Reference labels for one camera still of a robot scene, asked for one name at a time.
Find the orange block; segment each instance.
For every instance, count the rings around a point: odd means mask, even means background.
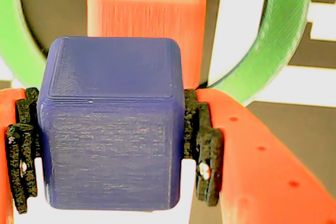
[[[336,201],[263,123],[220,91],[198,90],[197,99],[225,139],[223,223],[336,223]]]
[[[88,36],[175,40],[185,89],[199,84],[206,0],[87,0]]]
[[[15,101],[26,98],[24,89],[0,91],[0,224],[13,223],[13,202],[8,178],[5,132],[16,123]]]

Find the black pattern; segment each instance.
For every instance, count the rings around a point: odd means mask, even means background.
[[[7,128],[7,162],[10,186],[19,214],[27,212],[27,199],[37,196],[34,159],[40,156],[36,102],[38,90],[26,90],[26,98],[16,101],[18,123]]]
[[[197,162],[196,197],[207,206],[216,206],[222,186],[224,138],[212,128],[209,105],[199,103],[194,90],[185,90],[185,107],[184,158]],[[208,180],[200,174],[200,163],[211,170]]]

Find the dark gray background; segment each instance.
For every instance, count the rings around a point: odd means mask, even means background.
[[[336,0],[313,0],[335,3]],[[85,36],[86,0],[22,0],[27,22],[40,47],[47,52],[59,36]],[[218,0],[208,0],[202,80],[206,80],[216,24]],[[307,24],[291,65],[336,67],[336,42],[310,40]],[[0,89],[10,82],[0,81]],[[253,102],[248,108],[281,139],[336,197],[336,109]],[[221,223],[218,207],[194,200],[191,223]]]

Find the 3d printed cube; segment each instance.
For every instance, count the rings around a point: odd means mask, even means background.
[[[87,0],[87,8],[88,36],[174,39],[184,89],[198,87],[206,0]]]
[[[37,109],[53,207],[177,204],[184,90],[174,41],[59,38],[49,51]]]

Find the blue cube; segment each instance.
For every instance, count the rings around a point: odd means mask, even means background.
[[[184,91],[174,41],[58,38],[37,110],[51,206],[152,211],[179,201]]]

